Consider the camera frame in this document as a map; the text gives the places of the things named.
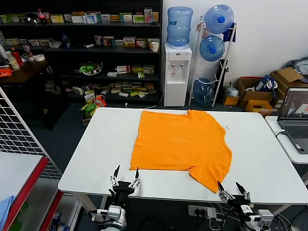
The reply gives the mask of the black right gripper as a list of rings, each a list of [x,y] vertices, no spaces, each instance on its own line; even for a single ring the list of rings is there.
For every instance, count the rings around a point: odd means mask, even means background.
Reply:
[[[227,204],[230,207],[233,207],[236,212],[242,212],[241,206],[250,205],[251,203],[250,192],[246,191],[246,189],[238,182],[236,182],[236,186],[242,195],[233,195],[234,198],[232,198],[232,195],[224,190],[224,187],[218,181],[218,195],[222,200],[228,200]]]

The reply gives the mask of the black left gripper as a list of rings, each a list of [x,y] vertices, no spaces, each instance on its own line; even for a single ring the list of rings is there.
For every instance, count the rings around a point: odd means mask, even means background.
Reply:
[[[109,190],[113,197],[112,205],[126,205],[128,196],[133,194],[140,183],[139,168],[136,170],[135,179],[132,183],[126,181],[118,181],[120,165],[115,169],[113,175],[110,177],[113,188]]]

